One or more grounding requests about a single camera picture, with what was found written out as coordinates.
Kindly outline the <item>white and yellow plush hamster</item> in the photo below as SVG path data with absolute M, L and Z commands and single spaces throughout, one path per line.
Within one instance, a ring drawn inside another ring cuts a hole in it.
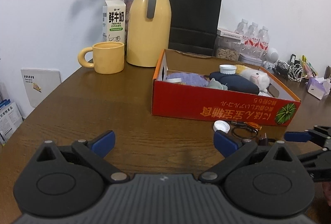
M 265 72 L 243 65 L 236 65 L 236 74 L 257 85 L 261 92 L 268 92 L 270 78 Z

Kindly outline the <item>navy zip pouch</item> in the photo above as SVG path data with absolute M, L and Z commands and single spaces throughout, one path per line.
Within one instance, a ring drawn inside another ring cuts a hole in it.
M 237 74 L 223 74 L 212 72 L 209 79 L 215 79 L 220 84 L 227 86 L 228 90 L 258 95 L 260 90 L 256 84 Z

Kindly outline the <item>purple drawstring cloth bag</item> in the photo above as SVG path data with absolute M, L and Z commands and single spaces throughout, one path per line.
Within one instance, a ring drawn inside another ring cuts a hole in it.
M 171 73 L 167 75 L 166 79 L 170 78 L 181 78 L 181 84 L 188 86 L 205 87 L 208 84 L 208 81 L 203 76 L 196 73 Z

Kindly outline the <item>orange candy wrapper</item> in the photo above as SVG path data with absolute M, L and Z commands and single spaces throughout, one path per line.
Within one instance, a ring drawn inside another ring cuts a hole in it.
M 254 122 L 245 122 L 245 124 L 251 128 L 251 129 L 255 129 L 256 131 L 260 131 L 262 129 L 262 126 L 258 125 L 257 123 Z

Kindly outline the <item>purple tissue pack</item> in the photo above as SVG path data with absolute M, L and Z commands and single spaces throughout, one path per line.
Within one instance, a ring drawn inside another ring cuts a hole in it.
M 324 79 L 323 77 L 310 77 L 306 89 L 309 94 L 316 97 L 318 100 L 321 100 L 330 93 L 330 78 Z

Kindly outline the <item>white ribbed round knob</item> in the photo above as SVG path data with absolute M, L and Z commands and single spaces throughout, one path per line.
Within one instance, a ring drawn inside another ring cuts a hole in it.
M 237 67 L 231 64 L 221 64 L 219 71 L 222 74 L 236 74 Z

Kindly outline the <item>yellow ceramic mug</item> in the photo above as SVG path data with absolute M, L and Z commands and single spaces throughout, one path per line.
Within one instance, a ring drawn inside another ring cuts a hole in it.
M 85 56 L 92 52 L 92 63 Z M 122 42 L 99 42 L 84 48 L 77 56 L 82 67 L 93 68 L 99 74 L 116 74 L 123 71 L 125 66 L 125 45 Z

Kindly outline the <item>blue and white booklets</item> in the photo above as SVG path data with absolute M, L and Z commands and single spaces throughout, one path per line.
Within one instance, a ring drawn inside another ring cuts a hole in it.
M 4 99 L 1 102 L 0 113 L 0 140 L 1 145 L 4 146 L 21 125 L 23 118 L 16 103 L 10 99 Z

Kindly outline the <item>water bottle middle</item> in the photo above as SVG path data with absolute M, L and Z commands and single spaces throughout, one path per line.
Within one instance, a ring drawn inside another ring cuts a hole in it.
M 258 24 L 252 22 L 248 27 L 247 32 L 245 33 L 244 45 L 243 45 L 243 54 L 252 54 L 255 48 L 255 45 L 258 43 Z

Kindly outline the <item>water bottle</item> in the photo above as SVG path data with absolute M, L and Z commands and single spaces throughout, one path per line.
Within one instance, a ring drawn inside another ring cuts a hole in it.
M 263 26 L 259 31 L 258 39 L 259 42 L 255 50 L 255 55 L 257 58 L 261 58 L 261 56 L 268 50 L 270 41 L 269 30 L 266 26 Z
M 235 29 L 236 34 L 244 35 L 248 31 L 248 20 L 242 19 Z
M 258 24 L 252 22 L 248 27 L 247 32 L 245 33 L 244 45 L 243 45 L 243 54 L 252 54 L 255 48 L 255 45 L 258 43 Z

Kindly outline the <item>water bottle left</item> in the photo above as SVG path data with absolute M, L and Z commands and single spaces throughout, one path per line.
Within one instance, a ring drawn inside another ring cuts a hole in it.
M 242 19 L 235 29 L 236 34 L 244 35 L 248 31 L 248 20 Z

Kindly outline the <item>yellow thermos jug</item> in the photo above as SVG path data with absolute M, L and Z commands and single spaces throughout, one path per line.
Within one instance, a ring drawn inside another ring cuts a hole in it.
M 168 48 L 172 11 L 169 0 L 133 0 L 127 32 L 127 62 L 156 67 Z

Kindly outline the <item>white milk carton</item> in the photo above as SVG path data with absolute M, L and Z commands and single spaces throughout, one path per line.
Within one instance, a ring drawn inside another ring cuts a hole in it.
M 125 42 L 124 0 L 105 0 L 102 10 L 103 41 Z

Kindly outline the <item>black paper shopping bag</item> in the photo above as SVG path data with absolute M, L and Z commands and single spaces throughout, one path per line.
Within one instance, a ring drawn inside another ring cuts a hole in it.
M 169 0 L 169 49 L 211 56 L 222 0 Z

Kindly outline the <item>white wall panel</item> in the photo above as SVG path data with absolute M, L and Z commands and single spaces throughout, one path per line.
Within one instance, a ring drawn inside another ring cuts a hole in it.
M 61 84 L 61 74 L 53 69 L 22 68 L 21 75 L 30 105 L 36 108 Z

